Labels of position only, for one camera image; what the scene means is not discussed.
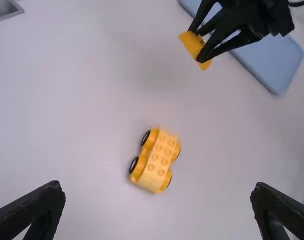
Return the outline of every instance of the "black toy wheel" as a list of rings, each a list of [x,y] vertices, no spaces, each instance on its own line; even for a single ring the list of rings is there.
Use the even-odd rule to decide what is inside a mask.
[[[178,156],[180,156],[180,154],[181,154],[181,149],[180,149],[180,151],[178,152],[178,155],[177,155],[176,159],[178,159]]]
[[[128,169],[128,172],[129,172],[130,174],[134,171],[134,169],[135,169],[135,167],[136,167],[136,165],[137,165],[137,162],[138,162],[138,156],[137,156],[136,158],[133,159],[133,161],[132,161],[132,163],[131,163],[131,166],[130,166],[130,169]]]
[[[168,182],[168,185],[166,188],[168,188],[168,186],[170,186],[171,181],[172,181],[172,177],[171,177],[170,181]]]
[[[145,133],[145,135],[143,136],[142,141],[141,141],[141,146],[143,146],[143,145],[146,143],[146,141],[147,141],[147,139],[148,139],[150,133],[151,133],[150,130],[148,130],[148,131]]]

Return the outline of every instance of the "yellow duplo car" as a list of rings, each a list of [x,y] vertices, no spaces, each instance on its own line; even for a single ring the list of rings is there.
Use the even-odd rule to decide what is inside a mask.
[[[181,152],[180,139],[155,127],[145,133],[141,146],[141,153],[130,166],[130,179],[153,193],[161,193],[171,182],[170,166]]]

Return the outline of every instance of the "yellow lego brick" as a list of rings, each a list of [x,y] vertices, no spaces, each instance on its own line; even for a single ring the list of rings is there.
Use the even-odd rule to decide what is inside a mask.
[[[179,151],[178,136],[169,135],[162,129],[152,128],[143,143],[136,166],[130,172],[132,182],[153,193],[161,193],[169,185],[172,178],[169,167],[178,157]]]
[[[179,35],[181,42],[184,44],[192,58],[196,60],[197,55],[201,49],[205,46],[205,42],[200,35],[196,35],[191,31],[183,32]],[[207,70],[212,63],[212,59],[204,63],[198,63],[203,71]]]

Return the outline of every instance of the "light blue mat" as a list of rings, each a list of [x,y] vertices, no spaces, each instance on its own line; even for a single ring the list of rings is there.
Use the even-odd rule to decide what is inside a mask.
[[[201,0],[179,0],[179,3],[194,17]],[[216,3],[204,22],[220,9],[220,4]],[[286,92],[304,56],[301,47],[288,35],[270,34],[259,42],[230,52],[274,95]]]

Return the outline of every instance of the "white table surface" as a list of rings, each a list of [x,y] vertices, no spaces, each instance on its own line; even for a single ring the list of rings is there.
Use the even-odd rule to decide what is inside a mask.
[[[58,240],[259,240],[256,182],[303,200],[304,61],[279,99],[229,54],[202,72],[175,0],[20,5],[0,22],[0,207],[59,180]],[[127,175],[155,124],[182,139],[160,195]]]

